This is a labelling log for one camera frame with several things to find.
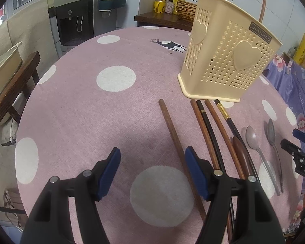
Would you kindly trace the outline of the steel spoon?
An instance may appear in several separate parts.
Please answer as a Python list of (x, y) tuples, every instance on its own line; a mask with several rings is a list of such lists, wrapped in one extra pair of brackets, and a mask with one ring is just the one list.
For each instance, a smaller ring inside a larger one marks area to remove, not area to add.
[(268, 173), (269, 178), (272, 182), (272, 185), (275, 189), (275, 192), (276, 192), (277, 196), (279, 196), (280, 195), (280, 189), (278, 187), (274, 172), (270, 169), (270, 166), (269, 166), (265, 156), (263, 155), (263, 152), (261, 151), (261, 148), (259, 147), (257, 136), (256, 136), (255, 130), (252, 128), (252, 126), (247, 126), (245, 137), (246, 137), (246, 141), (247, 141), (248, 146), (251, 149), (258, 152), (259, 157), (262, 161), (262, 164), (264, 165), (265, 170)]
[(278, 166), (279, 166), (280, 189), (281, 189), (281, 192), (283, 193), (284, 185), (283, 185), (282, 163), (281, 163), (281, 159), (280, 159), (280, 156), (278, 153), (278, 149), (276, 147), (276, 132), (275, 132), (274, 124), (273, 124), (273, 121), (271, 118), (268, 120), (268, 124), (267, 124), (267, 139), (268, 139), (269, 144), (274, 148), (274, 151), (277, 156)]

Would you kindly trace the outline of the black chopstick gold band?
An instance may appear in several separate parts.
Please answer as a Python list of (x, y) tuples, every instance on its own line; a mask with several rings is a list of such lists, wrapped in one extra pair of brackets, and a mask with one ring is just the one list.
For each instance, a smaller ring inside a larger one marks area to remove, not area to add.
[[(216, 139), (216, 136), (214, 134), (213, 128), (210, 124), (209, 118), (207, 117), (207, 113), (205, 112), (205, 109), (203, 107), (203, 104), (200, 100), (196, 101), (196, 104), (199, 108), (200, 114), (203, 118), (204, 124), (207, 128), (214, 152), (213, 152), (213, 156), (211, 157), (211, 159), (213, 160), (213, 158), (215, 158), (215, 162), (216, 162), (216, 167), (215, 169), (219, 169), (221, 170), (223, 173), (226, 173), (226, 169), (225, 169), (225, 165), (222, 159), (222, 155), (220, 152), (220, 148)], [(233, 234), (233, 229), (234, 229), (234, 207), (233, 207), (233, 203), (232, 200), (230, 200), (230, 210), (229, 210), (229, 216), (228, 216), (228, 224), (227, 224), (227, 233), (228, 233), (228, 241), (231, 242), (232, 239), (232, 234)]]

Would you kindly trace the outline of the reddish brown chopstick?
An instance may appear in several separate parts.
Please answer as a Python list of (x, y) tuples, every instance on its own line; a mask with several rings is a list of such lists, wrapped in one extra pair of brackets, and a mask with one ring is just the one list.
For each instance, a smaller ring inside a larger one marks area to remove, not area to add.
[(266, 10), (266, 3), (267, 3), (267, 0), (262, 1), (262, 8), (261, 8), (261, 12), (260, 12), (260, 15), (259, 15), (259, 20), (258, 20), (260, 23), (263, 22), (263, 18), (264, 18), (264, 15), (265, 15), (265, 10)]

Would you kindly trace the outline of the long brown wooden chopstick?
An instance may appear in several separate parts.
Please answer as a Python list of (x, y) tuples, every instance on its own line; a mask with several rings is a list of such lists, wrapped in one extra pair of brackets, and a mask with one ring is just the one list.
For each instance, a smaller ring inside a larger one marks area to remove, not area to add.
[[(205, 140), (205, 143), (207, 145), (207, 148), (208, 148), (208, 151), (209, 151), (209, 155), (210, 155), (210, 158), (211, 158), (213, 156), (214, 149), (213, 149), (213, 146), (212, 146), (212, 143), (211, 143), (211, 140), (210, 140), (207, 128), (206, 128), (206, 126), (204, 124), (203, 118), (202, 118), (202, 116), (200, 114), (200, 111), (199, 111), (199, 108), (198, 108), (198, 106), (196, 104), (196, 100), (191, 99), (190, 103), (192, 105), (194, 114), (196, 115), (198, 124), (200, 126), (201, 131), (202, 131), (202, 134), (203, 134), (203, 137), (204, 137), (204, 140)], [(214, 160), (215, 160), (215, 158), (213, 158), (213, 160), (211, 159), (213, 167), (215, 169), (216, 162)]]

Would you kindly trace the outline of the curved brown wooden chopstick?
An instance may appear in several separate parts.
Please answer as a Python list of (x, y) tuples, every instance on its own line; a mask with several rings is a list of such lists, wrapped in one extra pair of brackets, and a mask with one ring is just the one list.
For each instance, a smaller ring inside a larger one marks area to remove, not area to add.
[(234, 162), (234, 165), (236, 167), (239, 178), (244, 180), (246, 177), (244, 175), (243, 169), (240, 165), (239, 159), (236, 155), (236, 152), (235, 152), (234, 147), (233, 147), (233, 145), (230, 141), (230, 138), (229, 138), (228, 134), (226, 133), (226, 130), (225, 130), (220, 118), (218, 117), (218, 114), (216, 113), (215, 109), (213, 108), (213, 105), (211, 104), (211, 102), (209, 100), (205, 100), (204, 103), (206, 104), (209, 112), (211, 113), (215, 123), (218, 126), (219, 131), (221, 132), (221, 135), (222, 135), (222, 137), (225, 141), (225, 144), (228, 147), (228, 151), (229, 151), (229, 153), (232, 157), (232, 160)]

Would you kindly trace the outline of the purple floral cloth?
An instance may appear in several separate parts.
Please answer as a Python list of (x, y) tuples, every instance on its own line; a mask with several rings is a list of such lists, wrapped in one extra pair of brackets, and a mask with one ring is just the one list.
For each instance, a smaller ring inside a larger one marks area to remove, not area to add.
[(294, 60), (285, 61), (276, 54), (260, 78), (265, 84), (274, 86), (288, 106), (288, 120), (305, 133), (305, 69)]

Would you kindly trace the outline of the black chopstick gold tip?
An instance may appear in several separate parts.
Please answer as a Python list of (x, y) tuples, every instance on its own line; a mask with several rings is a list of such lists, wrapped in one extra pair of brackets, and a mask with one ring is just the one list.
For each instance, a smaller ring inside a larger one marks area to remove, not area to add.
[(220, 100), (216, 99), (215, 104), (217, 105), (218, 109), (220, 110), (221, 114), (223, 115), (223, 117), (225, 118), (230, 130), (232, 131), (234, 137), (238, 138), (238, 140), (241, 142), (241, 144), (243, 145), (243, 151), (245, 153), (247, 153), (247, 162), (248, 162), (248, 167), (251, 168), (252, 170), (252, 174), (256, 177), (257, 181), (260, 182), (256, 168), (254, 166), (254, 163), (252, 161), (252, 158), (247, 150), (247, 147), (241, 137), (241, 134), (239, 133), (238, 129), (236, 128), (234, 122), (232, 121), (230, 115), (228, 114), (228, 112), (226, 111), (225, 107), (222, 105), (222, 103), (220, 102)]

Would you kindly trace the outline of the yellow roll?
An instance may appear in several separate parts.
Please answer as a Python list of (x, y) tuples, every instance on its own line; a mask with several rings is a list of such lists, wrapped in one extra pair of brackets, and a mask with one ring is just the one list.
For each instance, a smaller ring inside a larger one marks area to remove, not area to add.
[(303, 38), (301, 39), (301, 42), (299, 44), (299, 46), (297, 47), (293, 60), (297, 63), (297, 64), (301, 64), (303, 62), (305, 58), (305, 33), (303, 35)]

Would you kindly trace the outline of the beige plastic utensil holder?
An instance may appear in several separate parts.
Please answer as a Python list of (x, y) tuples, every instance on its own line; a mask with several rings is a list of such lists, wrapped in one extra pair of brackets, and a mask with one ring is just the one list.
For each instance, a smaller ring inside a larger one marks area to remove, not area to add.
[(227, 0), (198, 0), (178, 81), (190, 99), (239, 102), (281, 47), (256, 18)]

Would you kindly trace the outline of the pink polka dot tablecloth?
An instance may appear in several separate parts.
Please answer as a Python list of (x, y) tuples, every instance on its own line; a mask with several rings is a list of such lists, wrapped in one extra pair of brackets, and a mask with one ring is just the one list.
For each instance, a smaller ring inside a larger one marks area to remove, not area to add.
[(91, 169), (114, 147), (121, 164), (97, 205), (111, 243), (195, 243), (203, 222), (159, 100), (182, 147), (209, 152), (177, 76), (188, 32), (127, 28), (90, 39), (41, 78), (17, 132), (16, 177), (27, 212), (52, 176)]

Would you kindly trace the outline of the cream electric cooking pot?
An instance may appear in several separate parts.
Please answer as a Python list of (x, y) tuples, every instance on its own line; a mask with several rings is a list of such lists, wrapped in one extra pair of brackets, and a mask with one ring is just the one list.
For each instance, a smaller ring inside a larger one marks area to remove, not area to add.
[[(0, 94), (22, 65), (23, 60), (19, 53), (19, 47), (21, 45), (22, 41), (18, 42), (15, 46), (0, 56)], [(0, 125), (8, 118), (9, 115), (6, 113), (4, 120), (0, 121)]]

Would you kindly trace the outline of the woven basin sink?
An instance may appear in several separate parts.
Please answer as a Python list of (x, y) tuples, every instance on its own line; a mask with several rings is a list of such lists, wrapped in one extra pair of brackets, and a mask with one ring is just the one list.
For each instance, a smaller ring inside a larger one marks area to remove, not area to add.
[(196, 14), (197, 5), (186, 1), (178, 1), (176, 12), (179, 18), (186, 22), (193, 23)]

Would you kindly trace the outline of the pink patterned soap dispenser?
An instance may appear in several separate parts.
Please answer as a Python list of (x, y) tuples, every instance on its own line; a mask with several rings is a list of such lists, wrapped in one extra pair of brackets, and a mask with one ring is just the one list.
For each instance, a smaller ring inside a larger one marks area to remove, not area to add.
[(165, 13), (172, 14), (173, 10), (174, 10), (173, 0), (167, 0), (166, 7), (165, 7)]

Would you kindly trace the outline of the grey water dispenser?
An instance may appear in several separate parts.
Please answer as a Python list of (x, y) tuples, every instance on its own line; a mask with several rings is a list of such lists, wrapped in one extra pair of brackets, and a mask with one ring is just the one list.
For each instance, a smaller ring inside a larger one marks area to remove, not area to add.
[(53, 19), (62, 55), (93, 37), (116, 29), (117, 10), (99, 11), (100, 0), (53, 0)]

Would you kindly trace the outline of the yellow cup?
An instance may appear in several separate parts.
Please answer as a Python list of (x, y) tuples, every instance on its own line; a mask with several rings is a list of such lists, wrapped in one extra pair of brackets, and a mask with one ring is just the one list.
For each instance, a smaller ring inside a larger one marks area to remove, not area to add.
[(165, 7), (166, 7), (166, 2), (154, 1), (153, 11), (154, 11), (154, 13), (164, 13)]

